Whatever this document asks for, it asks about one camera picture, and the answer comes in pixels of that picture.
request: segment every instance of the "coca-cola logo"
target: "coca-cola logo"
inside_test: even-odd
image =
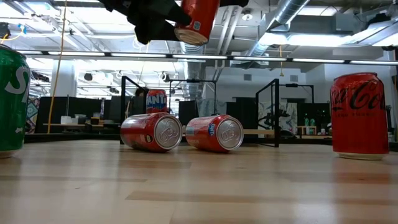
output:
[[[339,91],[331,91],[332,110],[343,110],[343,105],[347,103],[352,110],[360,110],[363,108],[369,110],[375,108],[385,110],[386,102],[384,100],[384,92],[380,93],[376,90],[378,85],[380,84],[376,80],[369,80],[357,88],[344,88]],[[354,91],[351,97],[349,97],[350,91]]]

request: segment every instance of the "standing soda can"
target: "standing soda can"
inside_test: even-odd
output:
[[[192,21],[188,26],[176,24],[177,38],[192,45],[201,46],[207,43],[219,6],[220,0],[182,0],[181,8]]]
[[[167,112],[167,96],[164,90],[149,90],[147,94],[147,113]]]
[[[0,158],[24,144],[29,82],[26,57],[0,44]]]
[[[212,152],[229,152],[243,142],[242,124],[230,115],[191,120],[185,130],[189,145]]]
[[[140,114],[123,122],[120,135],[130,147],[167,152],[180,144],[182,126],[177,118],[168,113]]]
[[[333,150],[340,157],[376,160],[389,153],[384,85],[376,73],[336,78],[330,96]]]

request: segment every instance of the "metal duct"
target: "metal duct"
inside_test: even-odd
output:
[[[200,55],[204,52],[204,46],[195,46],[185,43],[180,43],[181,50],[184,54],[195,54]],[[184,62],[184,74],[185,79],[197,79],[204,80],[206,78],[205,69],[202,69],[201,62]],[[201,96],[200,88],[201,84],[189,84],[185,85],[187,94],[190,100],[194,100],[196,97]]]
[[[264,16],[261,21],[260,26],[263,35],[273,28],[290,23],[309,1],[310,0],[280,0],[278,8],[270,13],[273,17],[267,18],[267,16]],[[246,54],[247,56],[261,56],[264,54],[269,46],[261,44],[262,38],[263,36],[253,45]]]

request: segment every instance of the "green soda can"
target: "green soda can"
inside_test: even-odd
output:
[[[24,144],[30,69],[26,57],[0,44],[0,158]]]

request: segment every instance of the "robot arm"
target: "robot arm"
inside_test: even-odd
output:
[[[166,20],[189,25],[192,18],[174,0],[99,0],[109,11],[116,10],[136,26],[137,39],[142,44],[151,40],[179,41],[174,26]],[[249,0],[221,0],[220,7],[237,5],[244,7]]]

